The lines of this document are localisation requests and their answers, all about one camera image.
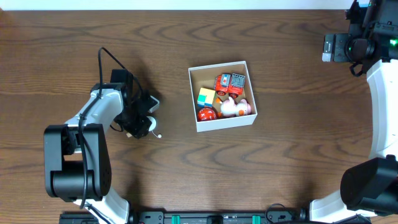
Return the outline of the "white rattle drum toy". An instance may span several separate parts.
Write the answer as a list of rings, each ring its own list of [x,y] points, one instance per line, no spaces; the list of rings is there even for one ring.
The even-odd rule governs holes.
[[[136,139],[147,136],[149,133],[152,133],[156,138],[162,138],[161,134],[156,134],[154,129],[157,126],[157,121],[152,116],[139,117],[138,120],[132,124],[132,126],[128,126],[126,130],[127,137],[134,137]]]

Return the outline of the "red lettered ball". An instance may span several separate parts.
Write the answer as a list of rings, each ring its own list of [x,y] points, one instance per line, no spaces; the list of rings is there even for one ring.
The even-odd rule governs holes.
[[[202,108],[197,114],[197,120],[200,121],[211,121],[217,119],[217,113],[209,107]]]

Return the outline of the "multicoloured puzzle cube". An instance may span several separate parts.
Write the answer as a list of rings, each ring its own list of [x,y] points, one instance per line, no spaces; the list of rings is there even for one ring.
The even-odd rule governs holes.
[[[216,91],[208,89],[208,88],[200,88],[197,105],[200,108],[204,107],[213,107],[213,101],[215,99]]]

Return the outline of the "white cardboard box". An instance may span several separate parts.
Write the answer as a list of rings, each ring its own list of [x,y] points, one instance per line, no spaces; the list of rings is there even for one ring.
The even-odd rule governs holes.
[[[197,98],[200,91],[200,88],[208,88],[214,90],[215,79],[218,75],[223,73],[237,73],[240,75],[244,75],[246,77],[246,81],[244,84],[243,94],[234,99],[236,103],[239,103],[242,99],[246,99],[248,103],[251,105],[252,113],[246,116],[234,116],[230,118],[220,118],[218,116],[218,112],[220,111],[220,105],[216,103],[216,99],[220,98],[221,100],[227,100],[229,98],[228,95],[219,96],[215,95],[215,99],[213,101],[212,109],[217,113],[217,119],[211,121],[200,121],[197,120],[197,114],[202,109],[197,105]],[[247,64],[245,61],[240,62],[230,62],[230,63],[219,63],[215,65],[205,65],[201,67],[192,67],[188,69],[188,76],[190,80],[192,100],[193,100],[193,109],[195,112],[195,122],[197,126],[197,132],[204,131],[212,131],[216,129],[225,129],[225,128],[233,128],[238,126],[247,126],[251,125],[256,116],[257,109],[256,103],[254,100],[254,95],[252,92],[251,81],[249,77],[249,72],[247,68]]]

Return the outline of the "pink white toy duck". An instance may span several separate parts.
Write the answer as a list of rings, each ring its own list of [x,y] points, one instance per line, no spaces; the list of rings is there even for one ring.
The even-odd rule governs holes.
[[[236,103],[232,97],[224,101],[217,98],[216,103],[220,105],[220,111],[218,112],[220,118],[246,116],[252,113],[251,105],[246,99],[242,99],[239,103]]]

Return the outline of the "red toy fire truck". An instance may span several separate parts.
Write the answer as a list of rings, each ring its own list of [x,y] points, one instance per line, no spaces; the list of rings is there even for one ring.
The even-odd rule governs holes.
[[[237,73],[223,73],[215,79],[214,90],[219,96],[228,95],[233,99],[243,94],[246,77]]]

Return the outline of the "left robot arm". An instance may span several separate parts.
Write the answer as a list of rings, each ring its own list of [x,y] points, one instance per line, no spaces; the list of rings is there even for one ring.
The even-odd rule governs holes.
[[[44,131],[45,189],[49,196],[87,209],[99,223],[137,223],[130,204],[111,186],[105,134],[111,123],[139,139],[152,124],[149,110],[158,104],[148,92],[133,92],[137,79],[114,69],[109,83],[97,83],[84,107],[65,124]]]

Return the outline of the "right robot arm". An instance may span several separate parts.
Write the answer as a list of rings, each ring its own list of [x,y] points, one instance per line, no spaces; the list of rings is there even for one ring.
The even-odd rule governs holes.
[[[312,223],[365,223],[397,214],[397,0],[353,1],[349,29],[324,38],[324,62],[349,62],[366,76],[372,101],[373,140],[368,161],[349,168],[339,190],[313,200]]]

